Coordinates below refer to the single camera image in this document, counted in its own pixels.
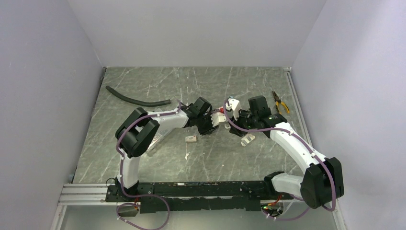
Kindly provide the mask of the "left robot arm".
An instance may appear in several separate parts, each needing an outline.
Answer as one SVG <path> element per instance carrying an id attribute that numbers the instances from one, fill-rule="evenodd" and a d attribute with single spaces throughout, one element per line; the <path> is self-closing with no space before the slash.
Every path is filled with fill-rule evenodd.
<path id="1" fill-rule="evenodd" d="M 219 111 L 214 111 L 202 97 L 190 105 L 178 101 L 178 106 L 169 111 L 135 109 L 115 134 L 116 150 L 120 154 L 119 173 L 115 179 L 118 195 L 124 201 L 131 201 L 138 195 L 140 159 L 159 131 L 197 127 L 200 135 L 208 135 L 218 129 L 219 123 L 213 118 L 217 113 Z"/>

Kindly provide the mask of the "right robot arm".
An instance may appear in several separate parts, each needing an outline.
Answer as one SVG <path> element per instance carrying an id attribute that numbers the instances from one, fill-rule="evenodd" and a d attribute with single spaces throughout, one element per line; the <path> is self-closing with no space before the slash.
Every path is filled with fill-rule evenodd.
<path id="1" fill-rule="evenodd" d="M 264 96 L 249 99 L 248 110 L 241 108 L 240 101 L 228 98 L 224 101 L 224 114 L 233 129 L 243 133 L 263 133 L 297 163 L 303 176 L 275 172 L 268 176 L 263 186 L 267 198 L 274 199 L 281 193 L 302 199 L 310 208 L 336 209 L 337 199 L 344 194 L 340 161 L 327 158 L 310 146 L 279 113 L 272 113 Z"/>

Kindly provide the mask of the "white staple box tray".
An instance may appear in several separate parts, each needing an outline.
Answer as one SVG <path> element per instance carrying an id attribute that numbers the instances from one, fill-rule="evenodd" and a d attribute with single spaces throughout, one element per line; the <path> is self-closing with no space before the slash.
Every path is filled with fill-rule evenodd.
<path id="1" fill-rule="evenodd" d="M 241 145 L 242 146 L 247 146 L 249 143 L 251 143 L 256 137 L 253 134 L 247 133 L 245 136 L 241 138 Z"/>

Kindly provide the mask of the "white staple box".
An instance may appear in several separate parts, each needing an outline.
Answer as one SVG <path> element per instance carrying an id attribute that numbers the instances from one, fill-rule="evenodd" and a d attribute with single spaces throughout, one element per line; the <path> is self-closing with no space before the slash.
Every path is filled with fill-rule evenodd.
<path id="1" fill-rule="evenodd" d="M 185 137 L 185 142 L 186 143 L 195 143 L 197 142 L 197 136 L 193 135 L 193 136 L 186 136 Z"/>

